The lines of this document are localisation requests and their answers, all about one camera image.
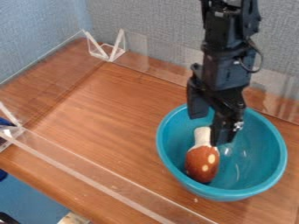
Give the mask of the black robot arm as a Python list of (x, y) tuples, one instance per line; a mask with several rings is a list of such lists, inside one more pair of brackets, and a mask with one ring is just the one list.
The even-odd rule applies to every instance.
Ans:
[(210, 144), (230, 143), (244, 125), (243, 89), (262, 66), (263, 53), (251, 37), (259, 32), (258, 0), (200, 0), (206, 30), (200, 45), (203, 62), (191, 65), (187, 82), (190, 118), (214, 111)]

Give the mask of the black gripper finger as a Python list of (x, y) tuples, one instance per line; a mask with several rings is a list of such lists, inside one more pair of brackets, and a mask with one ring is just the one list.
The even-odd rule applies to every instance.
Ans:
[(244, 126), (244, 109), (215, 110), (211, 124), (210, 143), (212, 146), (220, 146), (232, 142), (235, 135)]
[(187, 108), (191, 119), (203, 118), (210, 113), (210, 95), (206, 90), (187, 85)]

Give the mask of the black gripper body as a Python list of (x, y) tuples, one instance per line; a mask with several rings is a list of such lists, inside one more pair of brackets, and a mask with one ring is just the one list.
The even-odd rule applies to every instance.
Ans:
[(210, 109), (246, 109), (243, 89), (255, 72), (256, 51), (203, 51), (202, 65), (191, 65), (192, 76), (187, 85), (206, 90), (210, 95)]

